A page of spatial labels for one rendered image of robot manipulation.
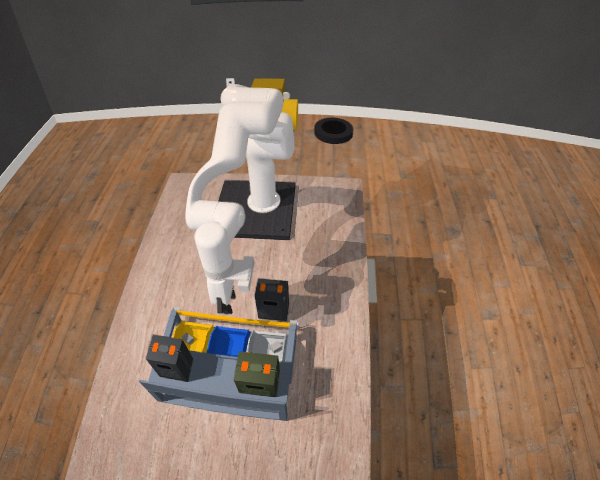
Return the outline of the dark grey case with orange latches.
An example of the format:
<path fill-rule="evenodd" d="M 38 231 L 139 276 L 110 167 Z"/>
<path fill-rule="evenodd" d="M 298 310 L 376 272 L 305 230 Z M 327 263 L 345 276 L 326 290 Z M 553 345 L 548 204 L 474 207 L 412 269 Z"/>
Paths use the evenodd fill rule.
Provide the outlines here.
<path fill-rule="evenodd" d="M 146 360 L 159 377 L 189 380 L 193 357 L 183 339 L 153 334 Z"/>

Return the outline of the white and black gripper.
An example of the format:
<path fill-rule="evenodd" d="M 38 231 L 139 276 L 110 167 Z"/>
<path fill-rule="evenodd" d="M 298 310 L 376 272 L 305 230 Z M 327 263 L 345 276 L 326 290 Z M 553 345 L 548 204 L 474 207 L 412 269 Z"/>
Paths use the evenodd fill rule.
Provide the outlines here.
<path fill-rule="evenodd" d="M 214 280 L 207 277 L 207 287 L 211 303 L 216 304 L 217 302 L 217 313 L 232 314 L 233 311 L 229 302 L 230 298 L 236 299 L 235 291 L 233 290 L 234 280 L 227 280 L 225 278 Z"/>

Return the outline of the olive green case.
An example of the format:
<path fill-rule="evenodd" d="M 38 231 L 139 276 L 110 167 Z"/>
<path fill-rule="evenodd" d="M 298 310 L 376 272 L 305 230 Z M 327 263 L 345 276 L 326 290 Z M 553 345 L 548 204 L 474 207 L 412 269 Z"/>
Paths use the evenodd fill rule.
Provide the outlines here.
<path fill-rule="evenodd" d="M 279 374 L 277 355 L 238 352 L 234 382 L 239 393 L 276 397 Z"/>

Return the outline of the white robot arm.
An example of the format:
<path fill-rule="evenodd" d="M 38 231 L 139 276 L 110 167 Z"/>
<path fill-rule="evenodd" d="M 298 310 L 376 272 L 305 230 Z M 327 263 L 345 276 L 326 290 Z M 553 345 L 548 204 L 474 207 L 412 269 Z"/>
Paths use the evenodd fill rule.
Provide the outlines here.
<path fill-rule="evenodd" d="M 210 181 L 241 167 L 247 158 L 251 191 L 248 206 L 259 213 L 275 210 L 280 196 L 276 193 L 272 159 L 292 157 L 293 122 L 289 114 L 282 112 L 283 95 L 278 89 L 234 84 L 224 89 L 221 103 L 212 156 L 191 182 L 185 218 L 187 226 L 197 230 L 195 242 L 206 276 L 238 280 L 239 291 L 249 292 L 254 256 L 232 259 L 230 250 L 230 243 L 244 224 L 244 208 L 238 203 L 201 200 L 202 194 Z"/>

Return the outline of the yellow vertical bar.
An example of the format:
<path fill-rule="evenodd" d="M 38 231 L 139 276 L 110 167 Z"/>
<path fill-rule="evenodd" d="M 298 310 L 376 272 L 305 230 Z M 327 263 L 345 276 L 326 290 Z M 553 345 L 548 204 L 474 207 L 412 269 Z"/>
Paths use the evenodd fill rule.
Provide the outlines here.
<path fill-rule="evenodd" d="M 201 314 L 201 313 L 186 312 L 186 311 L 179 311 L 179 310 L 176 310 L 176 311 L 178 312 L 179 315 L 184 315 L 184 316 L 192 316 L 192 317 L 231 321 L 231 322 L 240 322 L 240 323 L 249 323 L 249 324 L 258 324 L 258 325 L 289 327 L 289 323 L 283 323 L 283 322 L 272 322 L 272 321 L 234 318 L 234 317 Z"/>

